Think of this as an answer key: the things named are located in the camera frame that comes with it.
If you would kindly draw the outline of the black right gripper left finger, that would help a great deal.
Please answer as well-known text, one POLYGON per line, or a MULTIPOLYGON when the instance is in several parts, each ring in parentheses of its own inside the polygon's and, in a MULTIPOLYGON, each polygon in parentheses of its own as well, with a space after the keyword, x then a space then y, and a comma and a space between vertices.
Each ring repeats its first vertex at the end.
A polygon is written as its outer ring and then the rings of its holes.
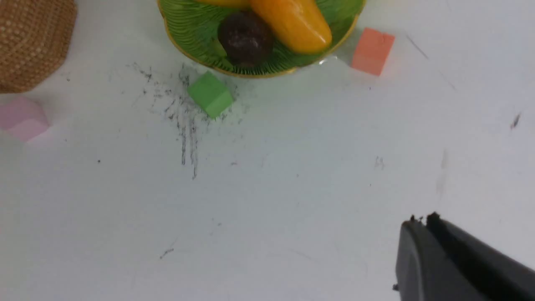
POLYGON ((401 225, 395 275, 402 301, 487 301, 417 221, 401 225))

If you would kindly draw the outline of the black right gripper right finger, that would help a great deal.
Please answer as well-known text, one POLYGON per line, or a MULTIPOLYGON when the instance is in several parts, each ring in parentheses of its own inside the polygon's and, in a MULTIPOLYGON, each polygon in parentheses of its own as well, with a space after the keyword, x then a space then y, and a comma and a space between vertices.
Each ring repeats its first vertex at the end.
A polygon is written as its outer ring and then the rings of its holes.
POLYGON ((533 301, 524 289, 516 285, 506 274, 478 255, 474 248, 457 238, 436 212, 427 216, 426 228, 444 249, 447 257, 460 273, 480 293, 491 301, 533 301))

